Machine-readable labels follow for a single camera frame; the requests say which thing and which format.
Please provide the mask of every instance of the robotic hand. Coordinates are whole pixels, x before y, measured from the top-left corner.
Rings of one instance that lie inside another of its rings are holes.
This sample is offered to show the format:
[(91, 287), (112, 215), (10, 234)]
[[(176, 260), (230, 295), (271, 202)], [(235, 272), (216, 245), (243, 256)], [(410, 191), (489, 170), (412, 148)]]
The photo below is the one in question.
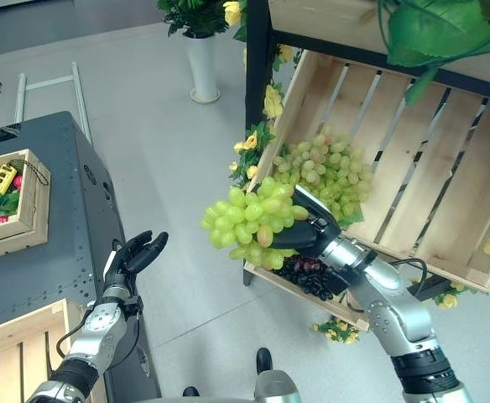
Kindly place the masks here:
[(153, 242), (152, 231), (141, 233), (118, 251), (112, 251), (103, 270), (101, 298), (85, 315), (82, 334), (74, 341), (59, 368), (27, 400), (28, 403), (84, 403), (97, 379), (109, 369), (128, 317), (143, 310), (137, 295), (137, 274), (154, 261), (169, 235)]
[(296, 186), (294, 203), (309, 217), (275, 236), (271, 248), (295, 249), (328, 267), (334, 294), (348, 289), (390, 356), (408, 403), (470, 403), (443, 354), (429, 312), (404, 287), (398, 271), (341, 234), (323, 204)]

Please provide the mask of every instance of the wooden crate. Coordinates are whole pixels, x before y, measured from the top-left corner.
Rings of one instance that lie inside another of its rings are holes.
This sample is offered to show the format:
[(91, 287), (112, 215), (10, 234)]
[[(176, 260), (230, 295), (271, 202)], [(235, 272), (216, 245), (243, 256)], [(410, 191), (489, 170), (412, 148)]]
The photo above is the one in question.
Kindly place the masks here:
[[(51, 182), (50, 172), (41, 162), (34, 160), (36, 157), (29, 150), (6, 154), (1, 158), (8, 162), (16, 158), (15, 155), (19, 153), (32, 161), (42, 175)], [(37, 181), (33, 171), (26, 169), (19, 197), (18, 214), (11, 216), (8, 222), (0, 224), (0, 255), (47, 242), (49, 208), (50, 185), (42, 185)]]
[[(57, 369), (59, 338), (81, 320), (81, 309), (61, 300), (0, 325), (0, 403), (24, 403)], [(76, 335), (62, 343), (70, 349)], [(106, 403), (103, 379), (91, 393), (91, 403)]]
[[(381, 151), (373, 191), (362, 204), (364, 222), (350, 226), (347, 235), (397, 259), (417, 256), (432, 273), (488, 291), (490, 257), (483, 244), (490, 237), (490, 100), (474, 128), (482, 97), (449, 89), (437, 115), (447, 88), (432, 84), (416, 106), (406, 108), (410, 80), (306, 51), (275, 122), (276, 139), (264, 150), (249, 189), (272, 172), (284, 143), (310, 138), (327, 124), (334, 134), (350, 134), (365, 149), (366, 162)], [(343, 304), (305, 296), (250, 264), (246, 269), (350, 323), (361, 319)]]
[[(387, 54), (376, 0), (269, 0), (268, 4), (276, 30)], [(386, 35), (387, 17), (383, 13)], [(490, 82), (490, 54), (457, 60), (443, 69)]]

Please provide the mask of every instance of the gray floor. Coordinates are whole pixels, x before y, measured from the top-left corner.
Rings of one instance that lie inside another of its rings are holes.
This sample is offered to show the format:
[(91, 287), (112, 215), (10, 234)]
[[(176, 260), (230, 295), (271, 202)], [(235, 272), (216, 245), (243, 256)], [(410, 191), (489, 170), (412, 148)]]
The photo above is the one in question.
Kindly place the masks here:
[(0, 8), (0, 54), (163, 21), (156, 0), (39, 0)]
[[(227, 193), (232, 146), (243, 136), (242, 48), (232, 33), (217, 35), (222, 96), (211, 105), (190, 100), (184, 43), (179, 35), (168, 39), (163, 24), (0, 55), (0, 126), (12, 122), (18, 73), (31, 83), (68, 75), (78, 63), (94, 145), (111, 173), (127, 237), (148, 228), (170, 233), (165, 251), (138, 277), (164, 397), (195, 385), (203, 395), (250, 399), (254, 354), (265, 346), (305, 402), (401, 403), (392, 364), (373, 335), (355, 345), (329, 343), (311, 329), (327, 314), (260, 279), (244, 287), (240, 263), (200, 229), (206, 206)], [(29, 93), (25, 118), (65, 109), (76, 116), (70, 83)], [(475, 402), (490, 402), (490, 296), (464, 294), (449, 311), (426, 305), (456, 374)]]

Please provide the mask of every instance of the small wooden box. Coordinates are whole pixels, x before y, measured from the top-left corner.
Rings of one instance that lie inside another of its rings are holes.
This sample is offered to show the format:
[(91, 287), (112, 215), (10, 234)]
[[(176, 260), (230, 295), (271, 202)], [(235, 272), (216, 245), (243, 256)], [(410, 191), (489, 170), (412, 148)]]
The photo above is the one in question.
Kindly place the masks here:
[[(10, 160), (28, 161), (50, 182), (49, 171), (29, 149), (0, 155), (0, 165), (7, 164)], [(0, 255), (47, 242), (49, 203), (50, 186), (39, 183), (34, 171), (26, 165), (19, 193), (18, 212), (15, 216), (8, 217), (7, 222), (0, 224)]]
[[(284, 143), (310, 138), (322, 124), (333, 134), (350, 134), (374, 177), (362, 204), (364, 222), (351, 225), (347, 235), (397, 259), (422, 258), (432, 273), (488, 291), (490, 99), (482, 105), (477, 94), (434, 83), (414, 107), (405, 107), (411, 78), (306, 51), (275, 122), (276, 139), (249, 189), (272, 172)], [(302, 294), (274, 274), (250, 264), (246, 269)], [(351, 323), (360, 319), (344, 304), (329, 305)]]
[[(0, 325), (0, 403), (24, 403), (49, 378), (61, 361), (57, 341), (80, 320), (80, 307), (61, 300)], [(63, 351), (70, 349), (75, 336), (62, 343)], [(90, 401), (107, 402), (103, 379)]]

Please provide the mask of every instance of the black cable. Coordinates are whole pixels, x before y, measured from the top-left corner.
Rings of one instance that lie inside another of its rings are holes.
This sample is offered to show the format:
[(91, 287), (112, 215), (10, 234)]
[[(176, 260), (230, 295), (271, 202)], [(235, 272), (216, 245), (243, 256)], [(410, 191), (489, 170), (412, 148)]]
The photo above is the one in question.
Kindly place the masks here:
[(396, 266), (398, 264), (403, 264), (403, 263), (418, 263), (421, 266), (421, 267), (417, 267), (414, 264), (412, 264), (413, 267), (422, 270), (422, 276), (420, 277), (419, 288), (417, 288), (416, 292), (413, 294), (413, 296), (417, 296), (424, 288), (424, 283), (426, 281), (426, 278), (428, 277), (428, 266), (426, 265), (426, 262), (424, 260), (419, 258), (407, 258), (407, 259), (395, 260), (394, 262), (389, 262), (389, 264), (391, 264), (392, 266)]
[(81, 321), (79, 322), (79, 324), (74, 327), (73, 329), (71, 329), (67, 334), (65, 334), (63, 337), (61, 337), (59, 339), (59, 341), (57, 342), (56, 344), (56, 350), (57, 350), (57, 353), (59, 354), (59, 356), (63, 359), (65, 357), (65, 354), (62, 352), (62, 349), (60, 348), (60, 345), (62, 344), (62, 342), (64, 342), (69, 336), (71, 336), (72, 334), (74, 334), (75, 332), (77, 332), (79, 329), (81, 329), (83, 326), (85, 326), (85, 322), (86, 322), (86, 319), (88, 318), (88, 316), (91, 314), (92, 312), (92, 309), (89, 309), (85, 312), (85, 315), (83, 315), (83, 318), (81, 319)]
[(141, 321), (139, 318), (137, 318), (137, 336), (135, 337), (135, 343), (133, 343), (133, 346), (131, 347), (131, 349), (128, 351), (128, 353), (126, 354), (126, 356), (121, 359), (120, 361), (118, 361), (116, 364), (113, 364), (111, 365), (107, 371), (109, 369), (113, 369), (113, 368), (116, 368), (118, 365), (120, 365), (121, 363), (123, 363), (126, 359), (128, 359), (128, 357), (131, 355), (131, 353), (133, 352), (133, 350), (135, 349), (135, 347), (137, 347), (137, 343), (138, 343), (138, 338), (141, 334)]

